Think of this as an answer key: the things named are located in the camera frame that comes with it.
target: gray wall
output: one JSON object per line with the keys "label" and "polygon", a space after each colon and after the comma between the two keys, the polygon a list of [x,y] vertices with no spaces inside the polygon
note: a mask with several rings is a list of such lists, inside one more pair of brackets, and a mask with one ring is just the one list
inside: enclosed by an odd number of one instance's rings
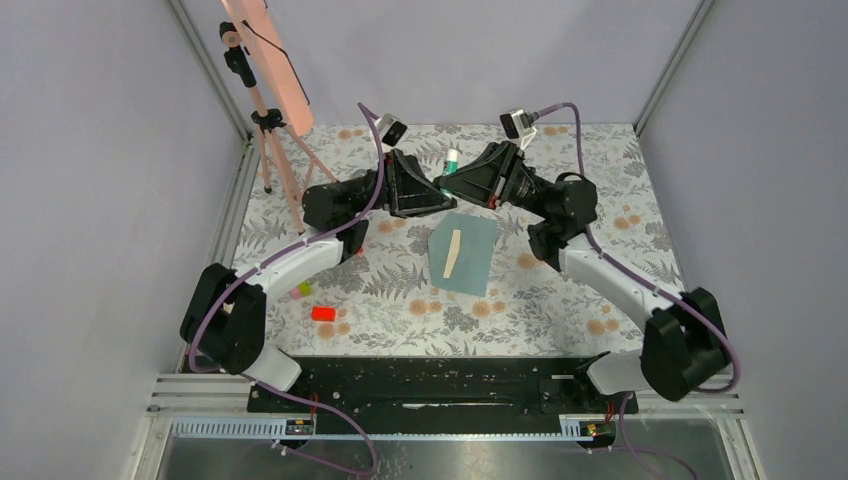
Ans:
{"label": "gray wall", "polygon": [[[184,2],[233,96],[251,112],[221,58],[221,2]],[[587,122],[633,122],[698,0],[267,3],[316,123],[362,123],[362,101],[426,124],[497,123],[508,108],[560,101],[580,105]]]}
{"label": "gray wall", "polygon": [[163,0],[0,16],[0,478],[117,478],[239,141]]}
{"label": "gray wall", "polygon": [[722,2],[643,136],[770,480],[845,478],[848,4]]}

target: tripod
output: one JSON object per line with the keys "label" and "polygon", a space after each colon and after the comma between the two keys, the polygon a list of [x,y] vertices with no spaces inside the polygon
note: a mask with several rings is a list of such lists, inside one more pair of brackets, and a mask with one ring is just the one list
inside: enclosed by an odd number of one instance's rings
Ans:
{"label": "tripod", "polygon": [[259,87],[256,86],[256,77],[247,63],[247,55],[241,48],[241,37],[235,26],[229,22],[221,23],[219,34],[221,41],[229,47],[224,53],[224,59],[227,61],[227,66],[233,73],[241,77],[241,81],[247,91],[250,93],[250,98],[253,100],[256,110],[251,113],[250,118],[258,127],[256,130],[256,139],[259,143],[259,156],[262,160],[262,179],[265,184],[265,193],[271,193],[271,175],[270,175],[270,160],[265,150],[265,142],[271,148],[271,158],[274,162],[274,167],[280,175],[280,184],[283,186],[286,200],[292,211],[292,216],[295,220],[298,233],[303,233],[303,220],[300,218],[298,206],[302,199],[301,188],[297,184],[297,178],[292,170],[291,162],[286,156],[283,149],[283,143],[280,136],[277,135],[276,129],[281,128],[289,134],[294,142],[306,153],[309,157],[309,168],[306,171],[306,179],[303,184],[303,189],[309,188],[309,182],[312,180],[312,170],[317,166],[323,171],[331,182],[337,182],[332,172],[324,165],[324,163],[315,155],[315,152],[300,138],[294,130],[283,121],[283,114],[277,108],[269,109],[262,100],[262,95],[259,93]]}

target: teal cloth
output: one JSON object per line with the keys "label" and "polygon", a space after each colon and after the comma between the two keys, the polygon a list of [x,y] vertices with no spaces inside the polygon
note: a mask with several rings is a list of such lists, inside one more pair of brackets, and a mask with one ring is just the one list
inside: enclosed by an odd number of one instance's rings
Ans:
{"label": "teal cloth", "polygon": [[[459,255],[450,278],[444,278],[453,231],[459,230]],[[497,241],[498,222],[462,213],[449,213],[427,239],[430,281],[436,288],[486,296],[489,270]]]}

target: glue stick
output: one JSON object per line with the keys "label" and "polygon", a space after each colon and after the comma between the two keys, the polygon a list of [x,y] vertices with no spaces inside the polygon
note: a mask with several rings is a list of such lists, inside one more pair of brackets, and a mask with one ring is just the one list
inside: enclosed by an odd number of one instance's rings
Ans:
{"label": "glue stick", "polygon": [[[453,148],[448,149],[448,153],[445,156],[445,165],[442,168],[442,176],[449,175],[454,173],[456,169],[459,167],[459,151],[454,150]],[[453,195],[448,190],[442,189],[442,193],[453,198]]]}

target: floral pattern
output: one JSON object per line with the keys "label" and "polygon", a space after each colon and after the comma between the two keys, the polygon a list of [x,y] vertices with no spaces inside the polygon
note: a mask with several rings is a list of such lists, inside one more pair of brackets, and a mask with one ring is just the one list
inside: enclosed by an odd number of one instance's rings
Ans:
{"label": "floral pattern", "polygon": [[[526,162],[553,179],[576,171],[573,125],[546,125],[526,149]],[[300,180],[308,158],[287,136],[284,146]],[[448,148],[467,164],[504,135],[494,125],[412,125],[398,147],[415,154],[424,173],[441,172]],[[304,140],[340,179],[373,168],[376,155],[363,126],[316,126]],[[649,275],[681,285],[630,125],[587,125],[588,177],[598,186],[596,237]],[[312,183],[326,181],[320,171]],[[279,178],[273,193],[257,177],[239,237],[235,264],[254,263],[297,237]],[[292,355],[592,355],[641,347],[641,333],[590,287],[532,255],[526,229],[539,219],[510,205],[497,211],[466,202],[460,213],[498,222],[484,298],[433,288],[427,238],[445,212],[417,219],[369,214],[363,251],[310,279],[313,293],[268,305],[266,338]],[[317,323],[315,305],[335,307],[335,323]]]}

